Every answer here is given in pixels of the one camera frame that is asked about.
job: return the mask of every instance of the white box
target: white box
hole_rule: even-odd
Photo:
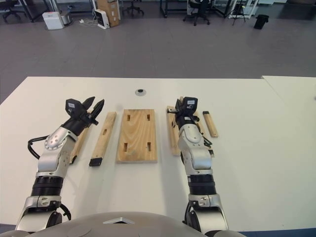
[[[58,30],[65,27],[59,12],[44,12],[42,16],[49,30]]]

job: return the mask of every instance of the gray floor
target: gray floor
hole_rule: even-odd
[[[263,30],[210,14],[211,25],[160,16],[141,3],[145,18],[117,27],[82,27],[78,21],[48,31],[43,22],[0,19],[0,103],[27,76],[129,78],[260,78],[316,76],[316,21],[271,18]],[[8,18],[15,23],[14,17]]]

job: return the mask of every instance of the cardboard box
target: cardboard box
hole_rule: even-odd
[[[108,2],[108,0],[97,0],[98,9],[106,12],[110,27],[119,25],[119,8],[117,0]]]

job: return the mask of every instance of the wooden board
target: wooden board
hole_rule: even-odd
[[[70,164],[73,164],[75,162],[75,159],[77,158],[77,156],[80,153],[81,147],[84,143],[85,137],[87,136],[89,127],[86,127],[82,133],[79,135],[78,140],[76,141],[75,147],[74,149],[71,151],[70,153]]]
[[[212,119],[212,116],[210,115],[209,111],[203,111],[203,116],[208,128],[209,133],[211,134],[211,137],[218,137],[218,132],[215,127],[214,121]]]
[[[157,162],[154,110],[124,110],[117,162]]]
[[[103,123],[97,144],[95,145],[89,166],[101,165],[103,156],[108,147],[116,117],[116,112],[108,112],[107,117],[105,118],[105,121]]]
[[[174,110],[175,108],[173,106],[167,106],[167,109]],[[196,124],[200,127],[201,133],[203,134],[204,137],[206,137],[209,140],[209,135],[208,133],[205,132],[204,126],[201,123],[201,117],[199,116],[198,112],[196,111],[194,115],[200,119],[200,121],[196,122]],[[178,125],[175,123],[175,114],[167,113],[167,120],[168,120],[167,122],[168,122],[171,152],[174,156],[180,156],[181,151],[178,148],[179,128],[178,128]]]

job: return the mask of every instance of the black cable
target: black cable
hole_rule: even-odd
[[[37,137],[37,138],[33,138],[31,139],[30,141],[28,141],[28,150],[29,152],[36,158],[36,159],[39,159],[40,156],[39,154],[37,154],[33,148],[32,148],[32,145],[34,142],[39,142],[39,141],[42,141],[42,140],[45,140],[48,136],[44,136],[44,137]]]
[[[202,134],[202,137],[204,139],[204,145],[207,146],[208,148],[211,148],[212,143],[206,138],[204,137],[204,134],[201,132],[201,128],[199,127],[199,125],[195,122],[194,118],[192,116],[189,117],[191,119],[191,121],[197,126],[198,131]]]
[[[67,216],[68,220],[71,220],[71,213],[69,209],[64,204],[60,204],[60,208],[64,211],[63,216]]]

